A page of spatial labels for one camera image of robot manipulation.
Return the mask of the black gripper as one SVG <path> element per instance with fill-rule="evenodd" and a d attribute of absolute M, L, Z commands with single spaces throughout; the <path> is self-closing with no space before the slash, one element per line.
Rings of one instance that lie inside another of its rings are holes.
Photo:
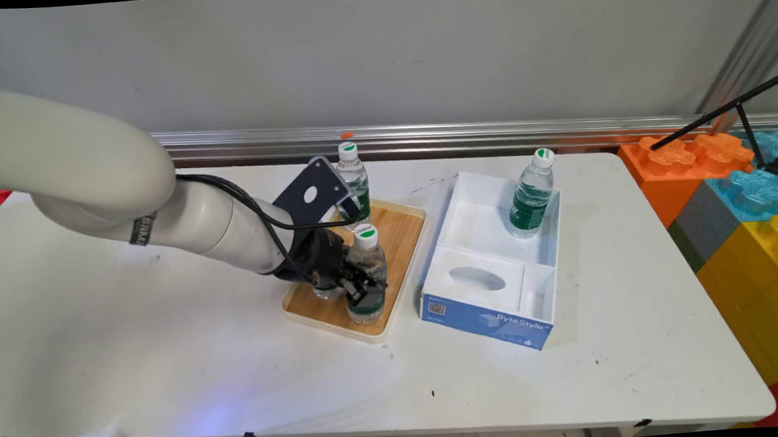
<path fill-rule="evenodd" d="M 347 292 L 350 310 L 382 304 L 381 283 L 388 282 L 388 260 L 383 251 L 354 252 L 354 265 L 360 269 L 343 270 L 350 247 L 334 231 L 295 230 L 292 238 L 287 252 L 292 262 L 281 262 L 273 271 L 274 277 L 313 287 L 338 284 Z"/>

